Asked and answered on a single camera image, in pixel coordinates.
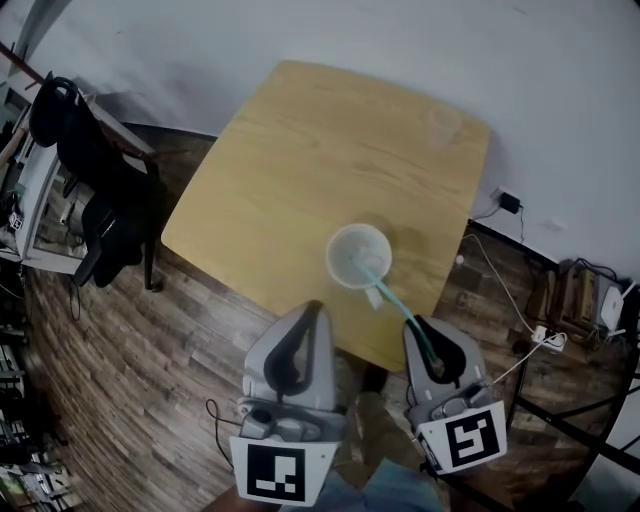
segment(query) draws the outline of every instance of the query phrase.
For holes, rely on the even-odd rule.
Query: power strip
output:
[[[546,348],[554,352],[562,352],[567,344],[566,336],[548,330],[542,325],[536,325],[536,329],[531,335],[531,341],[538,344],[542,343]]]

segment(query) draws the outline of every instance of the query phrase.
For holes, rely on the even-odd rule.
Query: wooden table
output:
[[[446,145],[434,116],[458,120]],[[381,229],[386,283],[431,315],[482,175],[487,126],[422,94],[317,64],[281,62],[236,113],[189,183],[164,244],[267,310],[319,299],[335,342],[391,371],[403,318],[333,283],[325,249],[345,224]]]

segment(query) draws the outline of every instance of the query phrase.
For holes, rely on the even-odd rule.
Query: black chair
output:
[[[144,244],[145,288],[159,291],[151,272],[155,241],[168,218],[168,196],[157,166],[145,162],[145,174],[127,163],[104,136],[77,86],[66,78],[49,78],[42,85],[30,129],[40,146],[57,143],[60,161],[95,192],[82,213],[88,253],[74,276],[78,285],[92,275],[98,287],[108,285],[123,267],[142,261]]]

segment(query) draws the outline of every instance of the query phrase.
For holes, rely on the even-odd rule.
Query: teal straw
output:
[[[439,358],[438,356],[436,356],[436,353],[433,351],[433,347],[431,346],[431,343],[429,342],[429,340],[427,339],[427,336],[422,331],[422,327],[420,327],[420,324],[416,320],[413,313],[409,311],[409,308],[404,305],[404,303],[396,296],[395,293],[391,291],[391,289],[386,284],[382,282],[381,279],[373,275],[373,273],[366,266],[361,265],[352,257],[350,257],[349,259],[351,260],[351,263],[353,263],[356,267],[358,267],[358,269],[362,271],[364,275],[367,276],[367,279],[369,279],[370,281],[373,281],[373,283],[376,285],[376,288],[378,288],[378,290],[380,290],[385,295],[385,297],[389,299],[389,302],[391,302],[400,311],[402,311],[402,314],[407,318],[407,320],[409,320],[409,322],[411,322],[415,326],[416,330],[419,333],[419,337],[421,338],[422,342],[424,343],[424,346],[427,349],[427,356],[429,356],[429,361],[431,362],[432,365],[435,364],[436,361],[439,360]]]

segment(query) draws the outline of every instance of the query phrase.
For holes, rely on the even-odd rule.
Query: black power adapter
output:
[[[507,194],[503,192],[500,195],[500,200],[498,201],[500,208],[503,210],[507,210],[509,213],[513,213],[514,215],[520,211],[520,199],[511,194]]]

